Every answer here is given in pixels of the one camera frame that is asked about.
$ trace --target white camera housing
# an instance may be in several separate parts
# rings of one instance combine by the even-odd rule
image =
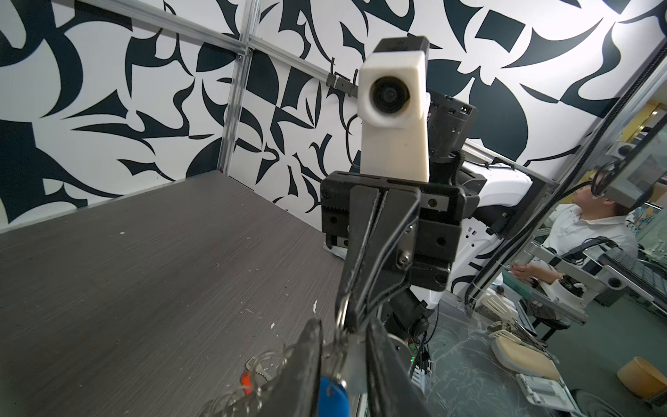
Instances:
[[[395,77],[409,98],[395,113],[374,103],[375,82]],[[361,173],[428,182],[426,56],[423,51],[373,52],[359,70],[358,114],[362,119]]]

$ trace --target hand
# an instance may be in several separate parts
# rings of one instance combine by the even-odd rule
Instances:
[[[535,275],[535,268],[537,267],[534,264],[512,264],[510,272],[519,280],[527,281]]]

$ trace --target orange object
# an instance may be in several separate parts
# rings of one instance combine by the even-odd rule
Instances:
[[[250,384],[250,371],[245,371],[241,375],[241,386],[243,387],[243,391],[245,391],[245,395],[250,395],[252,392],[250,388],[252,385]]]
[[[616,376],[631,393],[643,400],[648,400],[657,393],[667,390],[665,375],[638,356],[619,369]]]

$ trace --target shirt collar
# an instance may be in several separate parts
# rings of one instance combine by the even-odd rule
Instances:
[[[602,219],[596,219],[596,220],[584,220],[581,218],[582,215],[582,209],[578,205],[575,205],[572,208],[572,213],[576,214],[579,220],[582,222],[586,222],[588,224],[600,224],[600,225],[611,225],[611,224],[625,224],[625,218],[626,216],[612,216],[610,218],[602,218]]]

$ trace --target orange bucket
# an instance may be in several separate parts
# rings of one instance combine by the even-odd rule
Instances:
[[[655,366],[638,356],[616,373],[618,380],[637,397],[648,400],[667,390],[667,378]]]

